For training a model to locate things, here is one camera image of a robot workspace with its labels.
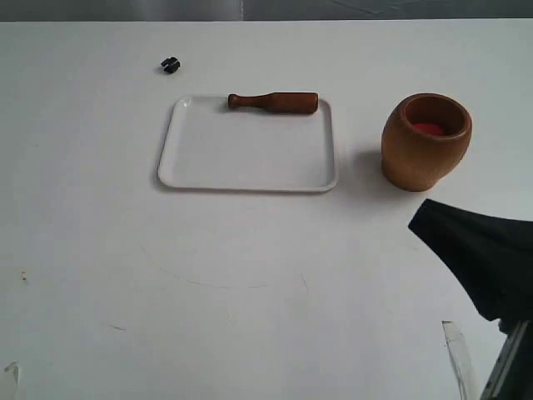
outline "plastic tray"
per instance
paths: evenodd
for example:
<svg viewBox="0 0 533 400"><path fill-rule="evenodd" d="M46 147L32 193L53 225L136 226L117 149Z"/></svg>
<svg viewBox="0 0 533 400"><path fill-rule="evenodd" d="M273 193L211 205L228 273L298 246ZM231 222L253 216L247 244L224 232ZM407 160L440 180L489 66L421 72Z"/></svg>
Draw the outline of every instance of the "plastic tray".
<svg viewBox="0 0 533 400"><path fill-rule="evenodd" d="M187 96L174 106L158 175L171 188L325 192L337 181L334 147L324 100L312 115L288 115Z"/></svg>

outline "white tabletop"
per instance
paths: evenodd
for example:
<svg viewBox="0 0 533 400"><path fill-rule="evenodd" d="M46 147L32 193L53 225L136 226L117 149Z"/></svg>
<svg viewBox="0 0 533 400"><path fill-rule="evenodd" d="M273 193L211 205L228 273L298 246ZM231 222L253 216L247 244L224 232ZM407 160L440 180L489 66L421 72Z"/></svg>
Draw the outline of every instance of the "white tabletop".
<svg viewBox="0 0 533 400"><path fill-rule="evenodd" d="M0 367L27 399L449 400L452 320L481 385L505 337L407 223L426 197L533 220L531 38L533 20L0 24ZM331 103L331 192L158 183L179 97L303 90ZM418 92L474 122L426 193L379 170Z"/></svg>

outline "black fabric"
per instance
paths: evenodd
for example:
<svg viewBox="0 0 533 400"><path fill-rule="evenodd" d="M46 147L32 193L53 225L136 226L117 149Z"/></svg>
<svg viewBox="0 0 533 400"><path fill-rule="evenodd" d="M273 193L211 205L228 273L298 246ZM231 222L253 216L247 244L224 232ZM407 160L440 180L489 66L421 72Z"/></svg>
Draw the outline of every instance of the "black fabric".
<svg viewBox="0 0 533 400"><path fill-rule="evenodd" d="M425 200L409 229L453 272L482 317L533 319L533 222Z"/></svg>

